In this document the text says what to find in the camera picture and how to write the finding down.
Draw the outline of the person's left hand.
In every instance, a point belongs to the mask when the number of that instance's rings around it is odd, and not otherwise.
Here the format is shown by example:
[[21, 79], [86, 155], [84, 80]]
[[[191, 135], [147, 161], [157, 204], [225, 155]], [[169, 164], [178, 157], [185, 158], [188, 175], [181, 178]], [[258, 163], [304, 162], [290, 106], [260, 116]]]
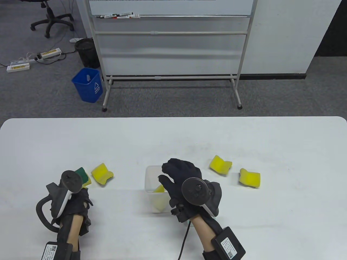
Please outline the person's left hand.
[[89, 199], [88, 188], [82, 188], [78, 193], [72, 194], [70, 200], [68, 200], [62, 214], [58, 218], [53, 218], [51, 224], [60, 225], [63, 220], [67, 220], [68, 217], [73, 215], [80, 215], [83, 217], [83, 222], [79, 232], [80, 236], [88, 233], [91, 221], [88, 217], [88, 210], [90, 206], [93, 206], [92, 201]]

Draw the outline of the person's right hand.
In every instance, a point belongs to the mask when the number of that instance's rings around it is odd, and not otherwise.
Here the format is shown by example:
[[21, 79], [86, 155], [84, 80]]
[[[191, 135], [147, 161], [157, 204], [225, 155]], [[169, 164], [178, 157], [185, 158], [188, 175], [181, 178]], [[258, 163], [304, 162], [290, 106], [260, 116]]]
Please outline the person's right hand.
[[190, 178], [202, 180], [202, 173], [193, 163], [171, 158], [162, 165], [162, 173], [158, 176], [159, 182], [168, 191], [170, 196], [171, 214], [176, 216], [180, 223], [201, 215], [204, 220], [213, 217], [202, 207], [186, 200], [182, 193], [183, 183]]

